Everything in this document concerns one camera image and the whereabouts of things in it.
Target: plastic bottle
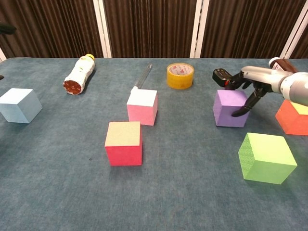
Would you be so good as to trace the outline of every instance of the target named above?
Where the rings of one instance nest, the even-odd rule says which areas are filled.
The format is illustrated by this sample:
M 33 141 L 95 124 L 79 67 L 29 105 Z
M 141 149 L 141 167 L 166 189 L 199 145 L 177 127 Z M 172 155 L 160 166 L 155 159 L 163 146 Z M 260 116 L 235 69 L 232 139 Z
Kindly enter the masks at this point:
M 86 54 L 76 62 L 72 72 L 65 78 L 63 87 L 67 93 L 72 95 L 80 94 L 95 68 L 94 56 Z
M 274 70 L 289 71 L 292 73 L 298 72 L 298 70 L 286 59 L 281 59 L 278 57 L 272 58 L 269 61 L 269 66 Z

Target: light blue cube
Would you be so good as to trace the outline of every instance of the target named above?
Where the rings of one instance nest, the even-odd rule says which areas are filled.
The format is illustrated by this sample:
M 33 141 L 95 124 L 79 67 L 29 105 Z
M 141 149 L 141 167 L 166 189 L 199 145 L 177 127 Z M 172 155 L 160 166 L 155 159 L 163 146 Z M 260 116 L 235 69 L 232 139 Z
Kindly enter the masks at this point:
M 0 112 L 8 122 L 28 124 L 42 108 L 32 89 L 11 88 L 0 97 Z

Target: purple cube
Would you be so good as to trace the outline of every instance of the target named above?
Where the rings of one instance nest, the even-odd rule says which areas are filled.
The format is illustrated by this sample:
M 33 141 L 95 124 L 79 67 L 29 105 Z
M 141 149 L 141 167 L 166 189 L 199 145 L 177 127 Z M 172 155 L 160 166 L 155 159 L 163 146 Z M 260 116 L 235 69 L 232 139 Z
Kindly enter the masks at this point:
M 240 109 L 246 102 L 247 96 L 241 90 L 217 90 L 213 112 L 216 126 L 242 128 L 248 114 L 232 117 L 232 113 Z

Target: red cube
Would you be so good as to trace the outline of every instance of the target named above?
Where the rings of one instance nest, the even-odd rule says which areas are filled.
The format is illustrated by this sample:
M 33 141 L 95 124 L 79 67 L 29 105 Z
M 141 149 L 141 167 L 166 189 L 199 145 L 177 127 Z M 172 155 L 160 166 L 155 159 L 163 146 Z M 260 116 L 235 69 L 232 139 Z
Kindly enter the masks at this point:
M 111 166 L 142 165 L 140 122 L 110 122 L 105 150 Z

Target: yellow bottle cap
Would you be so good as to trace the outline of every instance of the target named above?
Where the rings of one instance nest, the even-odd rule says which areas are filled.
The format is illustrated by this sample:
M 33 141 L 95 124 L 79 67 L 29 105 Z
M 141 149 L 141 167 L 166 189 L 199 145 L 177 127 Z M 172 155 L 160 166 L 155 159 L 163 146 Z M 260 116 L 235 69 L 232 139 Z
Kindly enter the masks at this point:
M 90 57 L 91 59 L 95 60 L 94 56 L 92 54 L 86 54 L 85 56 Z

